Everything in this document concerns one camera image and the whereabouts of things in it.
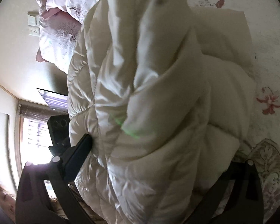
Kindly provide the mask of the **pink tree print pillow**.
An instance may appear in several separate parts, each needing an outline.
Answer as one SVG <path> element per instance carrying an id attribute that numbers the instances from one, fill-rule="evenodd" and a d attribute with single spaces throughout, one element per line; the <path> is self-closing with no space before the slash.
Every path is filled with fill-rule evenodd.
<path id="1" fill-rule="evenodd" d="M 68 72 L 81 25 L 99 0 L 36 0 L 39 5 L 38 62 L 53 63 Z"/>

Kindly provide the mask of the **window with curtain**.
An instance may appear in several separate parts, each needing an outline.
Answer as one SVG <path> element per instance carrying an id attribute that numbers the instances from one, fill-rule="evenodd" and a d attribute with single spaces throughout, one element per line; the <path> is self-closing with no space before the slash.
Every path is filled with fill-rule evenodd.
<path id="1" fill-rule="evenodd" d="M 53 110 L 48 106 L 21 100 L 16 113 L 15 162 L 20 176 L 24 165 L 48 163 L 52 145 L 47 121 L 51 116 L 65 115 L 66 112 Z"/>

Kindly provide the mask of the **dark framed screen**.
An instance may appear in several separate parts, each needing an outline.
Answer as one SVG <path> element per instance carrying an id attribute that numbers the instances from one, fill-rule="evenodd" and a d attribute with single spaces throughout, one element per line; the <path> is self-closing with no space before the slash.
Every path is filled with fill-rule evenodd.
<path id="1" fill-rule="evenodd" d="M 39 94 L 42 96 L 43 100 L 46 102 L 48 107 L 52 110 L 59 112 L 68 112 L 68 96 L 53 91 L 44 90 L 37 88 Z"/>

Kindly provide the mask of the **white wall switch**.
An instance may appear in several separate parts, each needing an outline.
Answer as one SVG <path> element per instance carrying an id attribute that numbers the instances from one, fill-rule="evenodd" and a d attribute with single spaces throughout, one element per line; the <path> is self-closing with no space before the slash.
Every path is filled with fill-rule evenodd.
<path id="1" fill-rule="evenodd" d="M 28 14 L 28 25 L 29 26 L 39 26 L 39 15 Z"/>

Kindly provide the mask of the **floral bed cover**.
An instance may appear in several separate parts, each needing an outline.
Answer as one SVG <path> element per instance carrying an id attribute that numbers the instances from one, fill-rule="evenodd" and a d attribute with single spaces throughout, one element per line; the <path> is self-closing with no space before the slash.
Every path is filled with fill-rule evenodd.
<path id="1" fill-rule="evenodd" d="M 280 0 L 188 0 L 189 5 L 243 11 L 254 48 L 257 83 L 247 140 L 234 160 L 257 168 L 264 223 L 280 223 Z"/>

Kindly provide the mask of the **white wall socket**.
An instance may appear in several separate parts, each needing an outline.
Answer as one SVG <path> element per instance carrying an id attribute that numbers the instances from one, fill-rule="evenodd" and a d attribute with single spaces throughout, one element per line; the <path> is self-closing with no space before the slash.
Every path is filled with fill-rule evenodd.
<path id="1" fill-rule="evenodd" d="M 38 26 L 29 26 L 29 35 L 39 36 L 40 35 L 40 28 Z"/>

